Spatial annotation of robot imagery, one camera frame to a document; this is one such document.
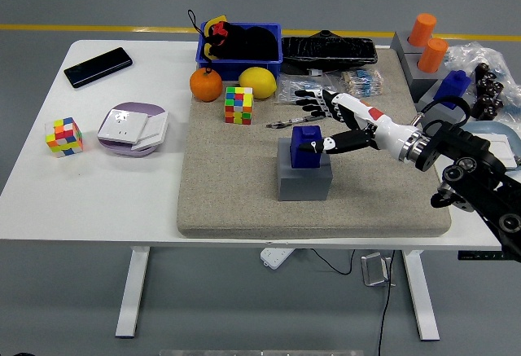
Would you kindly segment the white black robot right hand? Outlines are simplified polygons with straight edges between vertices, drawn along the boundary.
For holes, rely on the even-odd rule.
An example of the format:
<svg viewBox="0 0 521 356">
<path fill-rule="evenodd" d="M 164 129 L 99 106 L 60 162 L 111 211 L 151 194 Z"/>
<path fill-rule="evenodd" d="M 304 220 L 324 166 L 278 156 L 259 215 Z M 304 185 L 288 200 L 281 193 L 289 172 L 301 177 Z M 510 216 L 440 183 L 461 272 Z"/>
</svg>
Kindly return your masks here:
<svg viewBox="0 0 521 356">
<path fill-rule="evenodd" d="M 301 151 L 339 154 L 372 147 L 404 160 L 412 144 L 410 139 L 419 133 L 418 128 L 397 124 L 377 108 L 347 93 L 298 90 L 295 97 L 296 104 L 313 116 L 331 117 L 348 127 L 342 133 L 301 144 Z"/>
</svg>

